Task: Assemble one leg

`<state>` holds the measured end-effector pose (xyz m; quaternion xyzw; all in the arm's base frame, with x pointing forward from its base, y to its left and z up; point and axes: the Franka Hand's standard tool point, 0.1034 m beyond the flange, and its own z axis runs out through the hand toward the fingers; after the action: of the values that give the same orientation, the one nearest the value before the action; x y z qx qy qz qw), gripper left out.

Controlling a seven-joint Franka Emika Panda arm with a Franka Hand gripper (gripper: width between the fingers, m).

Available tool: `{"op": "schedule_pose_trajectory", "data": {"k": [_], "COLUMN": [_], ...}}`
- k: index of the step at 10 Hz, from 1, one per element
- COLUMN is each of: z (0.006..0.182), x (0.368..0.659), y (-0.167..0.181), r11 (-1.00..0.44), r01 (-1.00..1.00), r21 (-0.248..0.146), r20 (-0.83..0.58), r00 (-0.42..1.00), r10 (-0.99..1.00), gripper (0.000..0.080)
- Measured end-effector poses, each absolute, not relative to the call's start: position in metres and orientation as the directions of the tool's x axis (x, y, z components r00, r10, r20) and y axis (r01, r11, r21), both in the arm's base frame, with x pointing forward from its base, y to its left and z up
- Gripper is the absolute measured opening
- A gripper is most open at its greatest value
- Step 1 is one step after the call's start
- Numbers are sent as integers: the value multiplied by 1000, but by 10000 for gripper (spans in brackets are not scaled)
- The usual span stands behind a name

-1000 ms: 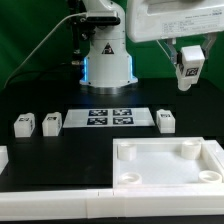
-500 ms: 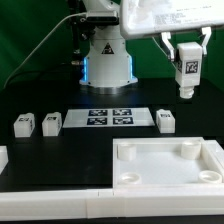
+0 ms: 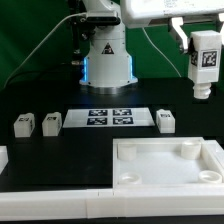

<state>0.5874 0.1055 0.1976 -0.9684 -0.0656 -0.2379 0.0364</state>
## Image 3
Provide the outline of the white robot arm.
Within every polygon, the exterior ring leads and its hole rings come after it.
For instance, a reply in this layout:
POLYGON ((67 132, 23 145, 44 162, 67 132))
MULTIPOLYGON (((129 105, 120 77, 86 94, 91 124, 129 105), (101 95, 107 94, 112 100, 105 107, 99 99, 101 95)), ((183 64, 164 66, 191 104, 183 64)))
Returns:
POLYGON ((224 0, 83 0, 85 22, 95 27, 80 81, 103 94, 135 84, 125 30, 167 25, 180 51, 188 54, 194 97, 206 99, 219 78, 224 46, 224 0))

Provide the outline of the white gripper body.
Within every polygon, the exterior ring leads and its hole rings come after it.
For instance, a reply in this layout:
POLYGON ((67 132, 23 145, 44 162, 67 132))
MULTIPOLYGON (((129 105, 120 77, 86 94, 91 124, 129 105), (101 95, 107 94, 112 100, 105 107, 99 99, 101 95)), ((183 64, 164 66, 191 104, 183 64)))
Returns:
POLYGON ((128 28, 164 25, 170 18, 186 23, 212 21, 224 13, 224 0, 120 0, 122 21, 128 28))

